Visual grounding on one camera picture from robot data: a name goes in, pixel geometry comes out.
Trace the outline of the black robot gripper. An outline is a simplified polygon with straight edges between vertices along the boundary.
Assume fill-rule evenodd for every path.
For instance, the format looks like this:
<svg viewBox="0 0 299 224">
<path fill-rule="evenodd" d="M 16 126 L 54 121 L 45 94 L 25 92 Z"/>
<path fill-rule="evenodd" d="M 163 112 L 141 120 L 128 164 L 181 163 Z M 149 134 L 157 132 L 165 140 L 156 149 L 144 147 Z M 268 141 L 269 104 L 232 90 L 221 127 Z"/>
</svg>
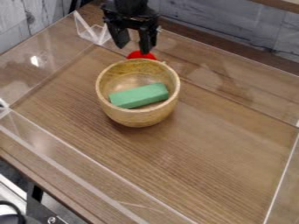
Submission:
<svg viewBox="0 0 299 224">
<path fill-rule="evenodd" d="M 100 6 L 109 35 L 118 49 L 129 42 L 128 29 L 139 30 L 139 48 L 148 54 L 156 46 L 159 13 L 148 0 L 104 0 Z"/>
</svg>

